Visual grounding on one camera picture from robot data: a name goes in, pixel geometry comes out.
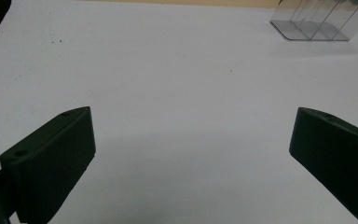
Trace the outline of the clear acrylic divided organizer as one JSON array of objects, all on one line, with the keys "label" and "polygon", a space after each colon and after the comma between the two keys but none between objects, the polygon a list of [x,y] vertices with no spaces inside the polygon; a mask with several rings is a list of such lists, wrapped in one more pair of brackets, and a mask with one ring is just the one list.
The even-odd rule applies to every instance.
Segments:
[{"label": "clear acrylic divided organizer", "polygon": [[358,0],[280,0],[269,23],[290,41],[350,41]]}]

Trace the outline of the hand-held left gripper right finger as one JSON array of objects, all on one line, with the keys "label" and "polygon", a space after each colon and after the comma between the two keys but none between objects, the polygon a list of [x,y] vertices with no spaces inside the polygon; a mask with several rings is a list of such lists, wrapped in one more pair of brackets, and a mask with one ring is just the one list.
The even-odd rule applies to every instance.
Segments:
[{"label": "hand-held left gripper right finger", "polygon": [[358,218],[358,127],[300,107],[289,153]]}]

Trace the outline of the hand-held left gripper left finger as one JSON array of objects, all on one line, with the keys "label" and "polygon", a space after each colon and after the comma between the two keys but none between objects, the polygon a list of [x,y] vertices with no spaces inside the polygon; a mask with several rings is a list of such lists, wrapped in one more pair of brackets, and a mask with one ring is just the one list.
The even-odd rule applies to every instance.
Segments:
[{"label": "hand-held left gripper left finger", "polygon": [[0,155],[20,222],[47,224],[96,152],[88,106],[62,112]]}]

